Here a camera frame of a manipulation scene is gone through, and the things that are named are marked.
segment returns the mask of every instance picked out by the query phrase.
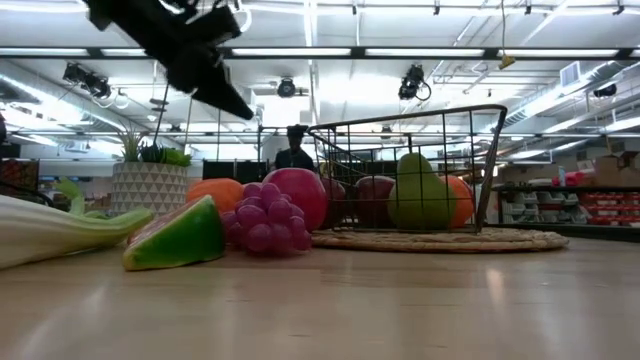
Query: black wire basket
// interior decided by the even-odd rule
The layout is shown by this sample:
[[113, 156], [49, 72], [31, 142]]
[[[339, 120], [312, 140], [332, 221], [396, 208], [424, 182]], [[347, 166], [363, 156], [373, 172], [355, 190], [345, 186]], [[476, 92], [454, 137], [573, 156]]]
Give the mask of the black wire basket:
[[[491, 136], [478, 134], [478, 114], [495, 124]], [[330, 199], [324, 228], [481, 232], [506, 115], [504, 106], [478, 105], [310, 127]], [[402, 131], [408, 123], [422, 128]], [[469, 130], [448, 133], [454, 123]], [[380, 126], [379, 144], [371, 142], [371, 130], [358, 131], [363, 124]]]

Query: pear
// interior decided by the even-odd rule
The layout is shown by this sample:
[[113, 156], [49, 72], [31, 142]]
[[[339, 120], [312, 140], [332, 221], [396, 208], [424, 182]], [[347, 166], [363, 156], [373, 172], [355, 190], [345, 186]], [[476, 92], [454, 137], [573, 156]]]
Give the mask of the pear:
[[389, 194], [389, 216], [400, 230], [447, 229], [456, 209], [456, 195], [429, 161], [409, 153], [398, 162], [398, 177]]

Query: patterned pot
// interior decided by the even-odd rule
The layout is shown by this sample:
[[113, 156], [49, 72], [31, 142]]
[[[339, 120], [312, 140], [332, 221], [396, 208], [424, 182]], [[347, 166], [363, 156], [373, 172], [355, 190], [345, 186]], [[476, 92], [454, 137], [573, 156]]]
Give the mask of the patterned pot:
[[187, 195], [187, 168], [143, 162], [113, 166], [111, 211], [121, 215], [145, 207], [163, 215], [184, 205]]

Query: grape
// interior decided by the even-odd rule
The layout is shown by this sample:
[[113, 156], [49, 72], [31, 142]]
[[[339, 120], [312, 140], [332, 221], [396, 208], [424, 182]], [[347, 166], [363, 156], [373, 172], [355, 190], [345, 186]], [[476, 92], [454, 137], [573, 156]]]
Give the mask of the grape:
[[291, 214], [291, 206], [282, 199], [272, 202], [269, 207], [269, 221], [272, 223], [287, 223]]
[[292, 216], [289, 218], [289, 228], [293, 236], [298, 236], [307, 232], [307, 227], [304, 224], [304, 220], [298, 216]]
[[247, 250], [261, 253], [272, 245], [272, 231], [269, 225], [258, 224], [247, 234], [245, 246]]
[[264, 208], [268, 209], [272, 202], [280, 199], [280, 189], [273, 184], [264, 184], [260, 190], [260, 197]]
[[227, 211], [226, 213], [220, 215], [220, 219], [222, 220], [222, 224], [224, 225], [225, 230], [229, 230], [231, 228], [231, 225], [238, 222], [236, 213], [233, 211]]
[[302, 209], [300, 209], [297, 205], [291, 204], [291, 210], [293, 211], [292, 212], [293, 216], [297, 216], [299, 218], [304, 219], [304, 211], [302, 211]]
[[273, 236], [273, 251], [276, 254], [287, 254], [293, 248], [291, 231], [282, 224], [271, 224], [271, 233]]
[[260, 184], [247, 184], [244, 186], [244, 192], [242, 193], [242, 197], [243, 198], [250, 198], [250, 197], [260, 197], [260, 190], [262, 190], [262, 187], [260, 186]]
[[261, 208], [261, 209], [265, 210], [265, 209], [262, 207], [262, 199], [260, 199], [260, 198], [259, 198], [259, 197], [257, 197], [257, 196], [251, 196], [251, 197], [248, 197], [248, 198], [246, 198], [246, 199], [242, 200], [242, 205], [241, 205], [241, 206], [244, 206], [244, 205], [253, 205], [253, 206], [257, 206], [257, 207], [259, 207], [259, 208]]
[[241, 245], [244, 238], [244, 229], [239, 223], [235, 223], [227, 230], [227, 242]]
[[304, 220], [300, 217], [292, 216], [289, 219], [289, 229], [291, 229], [293, 248], [299, 251], [309, 250], [311, 247], [311, 235], [307, 232]]
[[268, 222], [267, 214], [261, 208], [254, 205], [243, 205], [236, 212], [238, 222], [245, 229], [252, 229], [258, 224]]

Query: ceiling light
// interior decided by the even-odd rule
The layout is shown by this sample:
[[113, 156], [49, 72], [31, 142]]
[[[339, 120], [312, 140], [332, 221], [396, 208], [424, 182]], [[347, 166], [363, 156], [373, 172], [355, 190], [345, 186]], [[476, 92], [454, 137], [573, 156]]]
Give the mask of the ceiling light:
[[538, 156], [540, 154], [544, 153], [544, 150], [526, 150], [526, 151], [520, 151], [518, 153], [515, 153], [511, 156], [509, 156], [509, 159], [526, 159], [526, 158], [530, 158], [530, 157], [534, 157], [534, 156]]
[[232, 49], [236, 56], [348, 56], [351, 49], [345, 48], [240, 48]]
[[[506, 49], [509, 56], [522, 57], [590, 57], [590, 56], [615, 56], [617, 49]], [[498, 56], [503, 55], [503, 51], [498, 51]]]
[[584, 144], [585, 142], [587, 142], [587, 140], [579, 140], [579, 141], [574, 141], [568, 144], [564, 144], [561, 146], [558, 146], [557, 148], [553, 149], [554, 151], [563, 151], [563, 150], [567, 150], [567, 149], [571, 149], [574, 146], [578, 146], [580, 144]]
[[571, 119], [571, 120], [563, 121], [563, 122], [561, 122], [559, 124], [553, 125], [552, 127], [544, 130], [543, 133], [552, 133], [552, 132], [568, 129], [568, 128], [572, 127], [573, 125], [575, 125], [575, 124], [577, 124], [579, 122], [580, 122], [580, 120], [578, 120], [578, 119]]
[[483, 49], [366, 49], [366, 56], [479, 57]]
[[105, 56], [146, 56], [144, 49], [102, 49]]
[[640, 134], [631, 134], [631, 133], [617, 133], [617, 134], [610, 134], [607, 135], [607, 137], [610, 138], [640, 138]]
[[4, 56], [89, 56], [87, 49], [80, 48], [18, 48], [0, 47], [0, 55]]
[[29, 135], [29, 136], [13, 135], [13, 137], [22, 139], [22, 140], [32, 141], [42, 145], [58, 146], [58, 143], [56, 143], [55, 141], [40, 135]]
[[636, 126], [640, 126], [640, 117], [616, 121], [611, 125], [605, 126], [604, 130], [606, 133], [609, 133], [609, 132], [624, 130], [624, 129], [628, 129]]
[[542, 137], [596, 138], [600, 137], [600, 134], [542, 134]]

